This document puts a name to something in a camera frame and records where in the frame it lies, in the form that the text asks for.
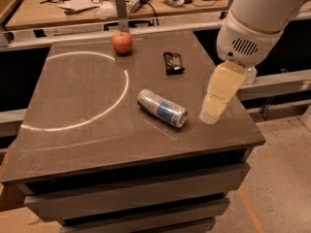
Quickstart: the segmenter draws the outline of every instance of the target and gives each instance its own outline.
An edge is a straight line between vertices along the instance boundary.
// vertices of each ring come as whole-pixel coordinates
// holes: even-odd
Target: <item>concrete floor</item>
[[[254,148],[251,170],[212,233],[311,232],[311,132],[293,110],[257,122],[266,143]]]

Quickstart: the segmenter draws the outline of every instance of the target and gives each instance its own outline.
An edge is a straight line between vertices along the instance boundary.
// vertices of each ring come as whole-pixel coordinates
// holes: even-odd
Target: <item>can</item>
[[[148,89],[143,89],[139,93],[137,104],[145,111],[177,128],[182,127],[187,119],[188,112],[184,107],[156,95]]]

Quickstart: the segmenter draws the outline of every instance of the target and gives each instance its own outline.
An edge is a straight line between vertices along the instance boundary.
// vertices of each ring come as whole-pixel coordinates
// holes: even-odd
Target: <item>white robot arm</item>
[[[234,0],[217,39],[219,58],[200,118],[213,124],[245,80],[244,68],[261,63],[308,0]]]

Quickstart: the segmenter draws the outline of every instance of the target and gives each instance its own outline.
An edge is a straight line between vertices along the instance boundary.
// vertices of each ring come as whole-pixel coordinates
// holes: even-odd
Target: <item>red apple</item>
[[[117,32],[111,39],[111,45],[117,53],[129,53],[132,50],[133,38],[127,32]]]

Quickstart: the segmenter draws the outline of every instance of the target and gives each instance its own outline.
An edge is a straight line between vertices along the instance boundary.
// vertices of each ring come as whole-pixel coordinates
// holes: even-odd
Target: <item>table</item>
[[[57,4],[40,4],[42,1],[45,0],[24,0],[6,24],[6,28],[13,31],[117,20],[117,17],[100,19],[94,15],[94,10],[68,16],[64,14],[63,9],[57,7]],[[228,4],[228,0],[194,0],[193,3],[199,5],[199,7],[195,7],[192,4],[185,4],[182,7],[172,7],[166,4],[164,0],[149,0],[149,2],[154,6],[159,17],[224,11]],[[148,5],[130,14],[130,19],[146,17],[155,17],[154,11]]]
[[[184,74],[165,75],[166,51]],[[130,55],[104,39],[54,44],[1,182],[62,232],[205,232],[264,143],[236,97],[217,124],[199,120],[214,68],[190,31],[136,35]],[[140,109],[143,88],[184,106],[185,125]]]

